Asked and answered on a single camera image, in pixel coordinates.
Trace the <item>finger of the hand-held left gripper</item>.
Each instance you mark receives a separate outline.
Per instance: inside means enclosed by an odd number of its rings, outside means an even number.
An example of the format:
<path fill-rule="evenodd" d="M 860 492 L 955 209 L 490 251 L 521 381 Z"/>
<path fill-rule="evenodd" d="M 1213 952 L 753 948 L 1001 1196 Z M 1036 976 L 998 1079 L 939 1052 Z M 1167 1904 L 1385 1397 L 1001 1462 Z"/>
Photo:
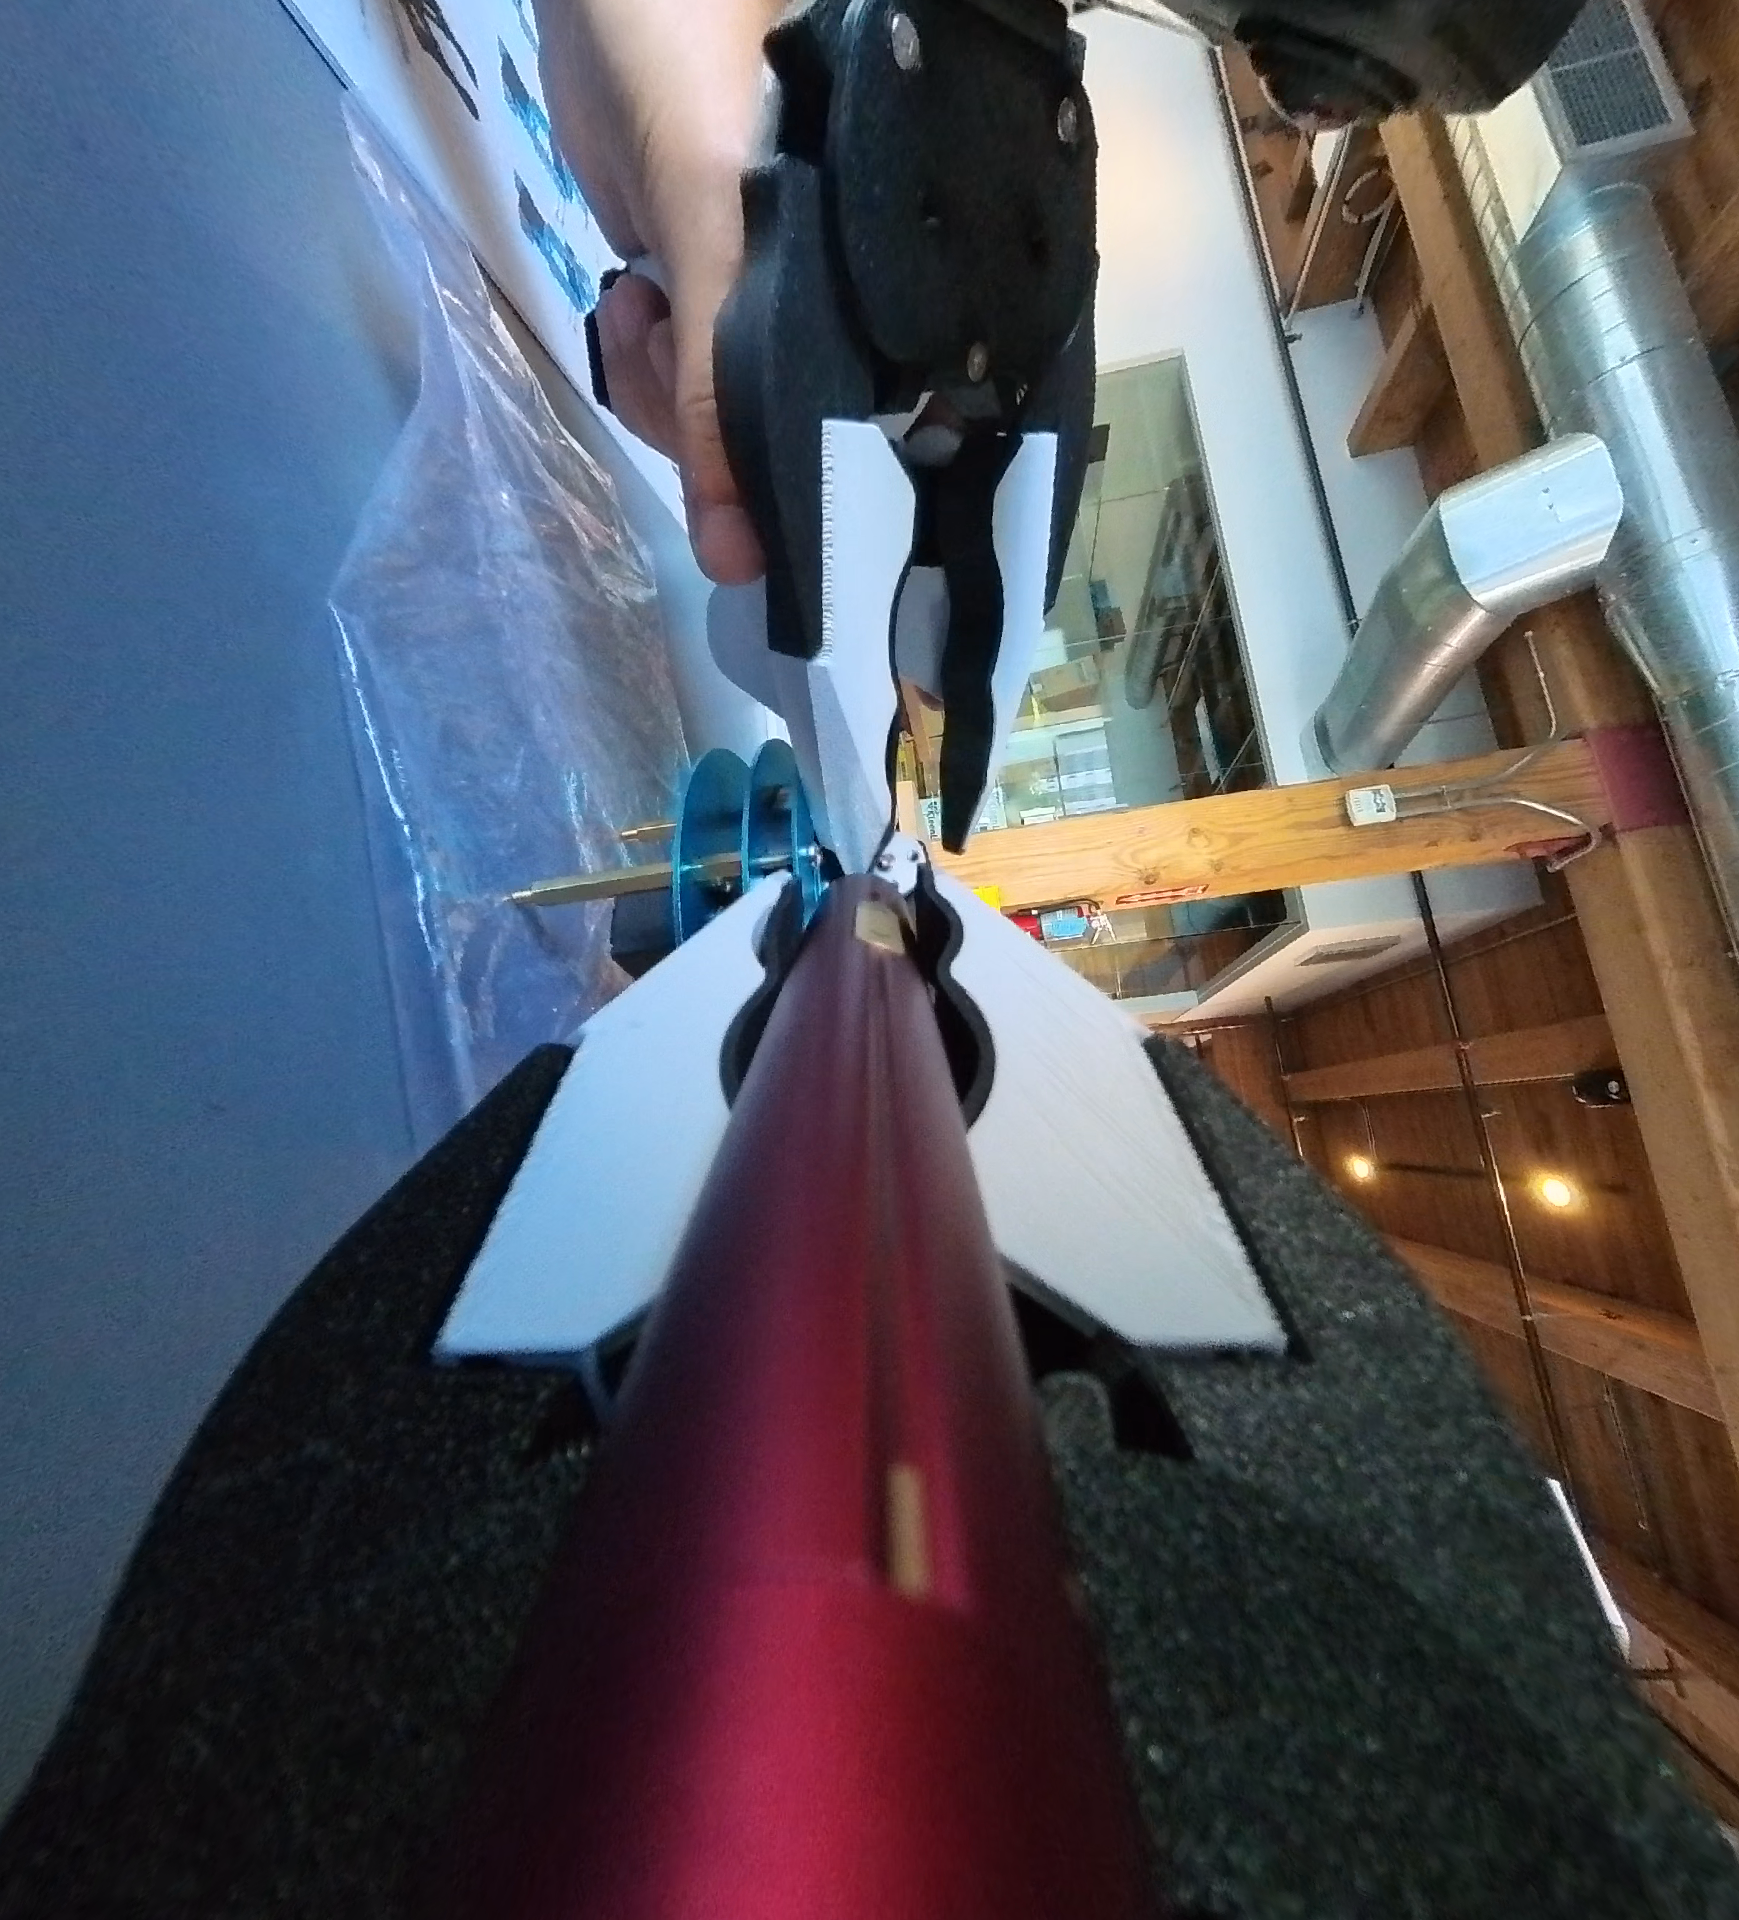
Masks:
<path fill-rule="evenodd" d="M 937 480 L 948 589 L 939 839 L 949 853 L 978 820 L 1041 641 L 1057 448 L 1054 434 L 971 434 Z"/>
<path fill-rule="evenodd" d="M 894 823 L 900 686 L 942 693 L 948 591 L 909 570 L 918 498 L 877 425 L 823 424 L 822 504 L 819 647 L 784 662 L 784 713 L 819 841 L 863 872 Z"/>

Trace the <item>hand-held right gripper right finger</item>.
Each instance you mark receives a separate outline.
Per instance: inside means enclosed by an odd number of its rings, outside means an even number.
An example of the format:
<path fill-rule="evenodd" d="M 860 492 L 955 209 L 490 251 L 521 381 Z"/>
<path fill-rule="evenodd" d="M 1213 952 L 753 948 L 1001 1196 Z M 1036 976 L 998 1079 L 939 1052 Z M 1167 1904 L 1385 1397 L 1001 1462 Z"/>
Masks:
<path fill-rule="evenodd" d="M 1283 1357 L 1288 1333 L 1143 1049 L 1146 1031 L 951 877 L 948 979 L 993 1074 L 969 1130 L 999 1254 L 1139 1350 Z"/>

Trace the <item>silver air duct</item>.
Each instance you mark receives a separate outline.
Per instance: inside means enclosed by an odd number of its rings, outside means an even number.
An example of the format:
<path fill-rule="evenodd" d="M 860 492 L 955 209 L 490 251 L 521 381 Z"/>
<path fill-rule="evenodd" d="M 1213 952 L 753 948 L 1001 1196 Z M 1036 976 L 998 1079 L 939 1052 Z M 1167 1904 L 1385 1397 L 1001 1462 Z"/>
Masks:
<path fill-rule="evenodd" d="M 1595 585 L 1672 747 L 1739 955 L 1739 439 L 1648 190 L 1565 174 L 1510 266 L 1550 442 L 1445 494 L 1309 725 L 1378 770 L 1527 612 Z"/>

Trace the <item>clear plastic bag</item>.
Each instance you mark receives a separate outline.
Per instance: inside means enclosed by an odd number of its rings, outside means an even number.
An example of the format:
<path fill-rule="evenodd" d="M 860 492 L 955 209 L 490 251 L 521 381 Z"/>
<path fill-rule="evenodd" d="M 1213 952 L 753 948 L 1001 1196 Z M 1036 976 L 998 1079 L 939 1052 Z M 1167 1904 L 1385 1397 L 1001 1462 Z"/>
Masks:
<path fill-rule="evenodd" d="M 605 900 L 511 905 L 617 869 L 685 742 L 654 585 L 468 249 L 344 103 L 418 318 L 421 392 L 331 589 L 421 1140 L 622 984 Z"/>

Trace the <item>dark grey desk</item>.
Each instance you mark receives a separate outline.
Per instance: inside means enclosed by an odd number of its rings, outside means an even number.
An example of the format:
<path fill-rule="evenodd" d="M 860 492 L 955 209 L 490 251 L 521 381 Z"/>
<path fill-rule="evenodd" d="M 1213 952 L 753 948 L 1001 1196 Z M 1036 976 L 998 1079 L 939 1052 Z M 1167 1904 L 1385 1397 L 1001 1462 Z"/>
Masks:
<path fill-rule="evenodd" d="M 0 1916 L 400 1911 L 547 1560 L 329 608 L 421 392 L 281 5 L 0 5 Z"/>

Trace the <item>person's left hand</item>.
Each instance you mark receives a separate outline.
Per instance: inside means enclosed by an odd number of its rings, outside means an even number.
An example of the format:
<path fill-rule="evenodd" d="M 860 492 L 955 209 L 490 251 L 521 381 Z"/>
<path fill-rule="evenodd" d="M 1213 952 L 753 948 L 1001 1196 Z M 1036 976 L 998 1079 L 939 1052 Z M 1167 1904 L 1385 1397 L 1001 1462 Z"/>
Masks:
<path fill-rule="evenodd" d="M 614 417 L 678 467 L 688 546 L 714 583 L 763 554 L 712 393 L 712 324 L 741 263 L 740 178 L 757 132 L 771 3 L 540 3 L 552 132 L 609 247 L 654 263 L 599 295 Z"/>

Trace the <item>wooden post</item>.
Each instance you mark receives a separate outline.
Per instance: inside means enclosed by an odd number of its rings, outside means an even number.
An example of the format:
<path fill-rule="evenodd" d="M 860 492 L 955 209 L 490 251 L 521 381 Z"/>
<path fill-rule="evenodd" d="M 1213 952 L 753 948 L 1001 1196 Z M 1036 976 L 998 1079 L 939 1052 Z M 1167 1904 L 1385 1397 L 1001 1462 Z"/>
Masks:
<path fill-rule="evenodd" d="M 1353 828 L 1345 790 L 1390 784 L 1401 820 Z M 931 862 L 1004 911 L 1224 900 L 1363 879 L 1529 861 L 1611 834 L 1683 827 L 1688 808 L 1653 724 L 1542 750 L 1138 806 L 971 836 Z"/>

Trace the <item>white instruction booklet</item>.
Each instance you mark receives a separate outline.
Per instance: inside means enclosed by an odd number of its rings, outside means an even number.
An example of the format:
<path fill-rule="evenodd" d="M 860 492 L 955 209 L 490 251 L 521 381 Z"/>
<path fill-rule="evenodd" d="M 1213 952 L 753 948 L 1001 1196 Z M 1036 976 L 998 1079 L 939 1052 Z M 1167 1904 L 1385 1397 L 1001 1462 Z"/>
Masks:
<path fill-rule="evenodd" d="M 540 96 L 528 3 L 293 3 L 621 460 L 671 521 L 675 467 L 593 404 L 585 314 L 614 265 Z"/>

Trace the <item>red electric screwdriver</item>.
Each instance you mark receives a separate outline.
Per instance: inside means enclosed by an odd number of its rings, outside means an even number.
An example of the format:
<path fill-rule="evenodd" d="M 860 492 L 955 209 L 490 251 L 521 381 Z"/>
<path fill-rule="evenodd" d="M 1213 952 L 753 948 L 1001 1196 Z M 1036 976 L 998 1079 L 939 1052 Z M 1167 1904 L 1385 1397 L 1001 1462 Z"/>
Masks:
<path fill-rule="evenodd" d="M 422 1912 L 1162 1916 L 884 883 L 785 972 Z"/>

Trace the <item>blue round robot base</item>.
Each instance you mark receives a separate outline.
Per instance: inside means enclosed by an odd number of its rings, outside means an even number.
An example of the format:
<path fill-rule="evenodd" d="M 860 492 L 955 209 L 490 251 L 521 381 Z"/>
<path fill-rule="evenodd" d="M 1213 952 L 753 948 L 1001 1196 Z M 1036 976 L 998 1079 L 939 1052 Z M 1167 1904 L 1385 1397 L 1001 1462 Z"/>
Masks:
<path fill-rule="evenodd" d="M 612 902 L 610 959 L 629 974 L 651 969 L 763 881 L 788 877 L 809 921 L 840 877 L 816 833 L 812 804 L 790 742 L 771 737 L 751 757 L 712 750 L 688 771 L 678 819 L 622 833 L 660 858 L 640 855 L 627 869 L 534 883 L 506 902 L 551 909 Z"/>

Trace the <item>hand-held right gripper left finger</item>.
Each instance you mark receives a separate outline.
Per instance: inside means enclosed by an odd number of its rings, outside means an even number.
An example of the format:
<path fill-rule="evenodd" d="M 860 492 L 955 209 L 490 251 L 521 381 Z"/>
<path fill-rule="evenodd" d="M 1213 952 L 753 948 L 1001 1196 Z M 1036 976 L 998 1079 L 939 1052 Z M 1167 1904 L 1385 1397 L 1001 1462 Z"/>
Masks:
<path fill-rule="evenodd" d="M 721 1049 L 763 984 L 761 881 L 578 1031 L 578 1045 L 433 1345 L 439 1363 L 568 1366 L 609 1411 L 729 1121 Z"/>

